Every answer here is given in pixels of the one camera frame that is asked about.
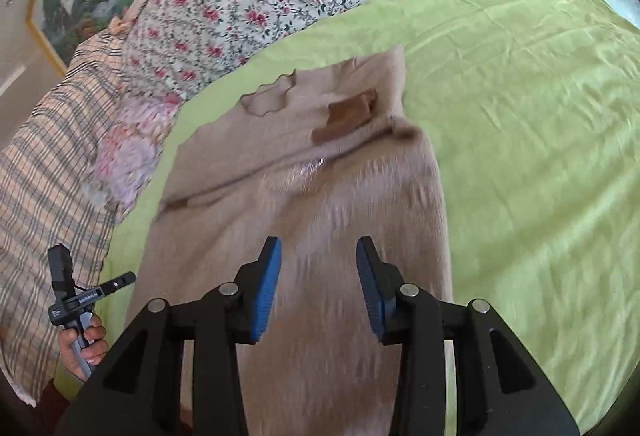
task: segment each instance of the white wall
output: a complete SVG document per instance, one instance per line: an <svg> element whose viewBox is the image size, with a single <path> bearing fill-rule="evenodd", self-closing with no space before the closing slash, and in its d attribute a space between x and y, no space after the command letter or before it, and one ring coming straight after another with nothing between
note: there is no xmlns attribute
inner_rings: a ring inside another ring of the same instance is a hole
<svg viewBox="0 0 640 436"><path fill-rule="evenodd" d="M28 1L0 0L0 148L62 78L27 29Z"/></svg>

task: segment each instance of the plaid fabric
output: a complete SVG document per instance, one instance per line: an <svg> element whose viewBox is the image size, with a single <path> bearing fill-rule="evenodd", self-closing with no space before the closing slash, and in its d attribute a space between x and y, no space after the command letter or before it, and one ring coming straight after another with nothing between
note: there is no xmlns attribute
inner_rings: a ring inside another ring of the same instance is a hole
<svg viewBox="0 0 640 436"><path fill-rule="evenodd" d="M32 405L58 359L47 249L68 246L76 282L89 287L111 239L113 213L93 206L81 182L120 100L123 42L105 30L82 43L0 153L0 367Z"/></svg>

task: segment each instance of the beige sweater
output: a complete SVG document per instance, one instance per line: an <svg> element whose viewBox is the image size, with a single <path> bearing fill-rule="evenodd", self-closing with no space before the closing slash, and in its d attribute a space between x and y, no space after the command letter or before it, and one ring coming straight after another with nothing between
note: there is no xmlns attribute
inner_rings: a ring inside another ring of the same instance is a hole
<svg viewBox="0 0 640 436"><path fill-rule="evenodd" d="M386 435L399 347L371 332L356 241L372 236L404 278L451 300L444 197L430 143L403 117L402 48L261 86L178 151L129 318L194 301L255 260L269 235L282 269L266 333L239 346L252 435ZM328 105L375 89L372 120L319 145ZM190 408L190 363L183 404Z"/></svg>

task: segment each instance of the silver screw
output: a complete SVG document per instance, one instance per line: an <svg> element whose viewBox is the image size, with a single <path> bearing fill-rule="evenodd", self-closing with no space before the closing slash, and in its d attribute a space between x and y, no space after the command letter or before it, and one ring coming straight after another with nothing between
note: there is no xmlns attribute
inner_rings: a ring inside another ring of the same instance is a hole
<svg viewBox="0 0 640 436"><path fill-rule="evenodd" d="M149 304L146 305L146 309L148 309L151 313L158 313L159 311L164 310L166 306L166 301L164 299L151 299Z"/></svg>
<svg viewBox="0 0 640 436"><path fill-rule="evenodd" d="M238 293L238 285L236 285L236 283L223 283L220 285L220 288L218 288L218 291L222 295L235 295Z"/></svg>
<svg viewBox="0 0 640 436"><path fill-rule="evenodd" d="M491 305L484 299L474 299L471 306L480 313L487 313L491 309Z"/></svg>
<svg viewBox="0 0 640 436"><path fill-rule="evenodd" d="M406 295L407 297L415 297L416 295L418 295L419 291L420 288L413 285L412 283L404 283L404 285L400 287L400 293L402 295Z"/></svg>

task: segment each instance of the green bed sheet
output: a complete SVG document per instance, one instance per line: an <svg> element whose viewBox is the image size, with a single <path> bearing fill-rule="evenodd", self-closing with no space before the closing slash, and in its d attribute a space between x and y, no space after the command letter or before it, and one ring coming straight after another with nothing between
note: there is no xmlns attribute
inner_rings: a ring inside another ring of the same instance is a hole
<svg viewBox="0 0 640 436"><path fill-rule="evenodd" d="M442 175L455 300L497 308L585 431L640 355L640 31L603 0L374 0L278 41L184 106L101 278L138 269L197 127L282 73L398 43L405 113ZM111 340L130 292L99 303Z"/></svg>

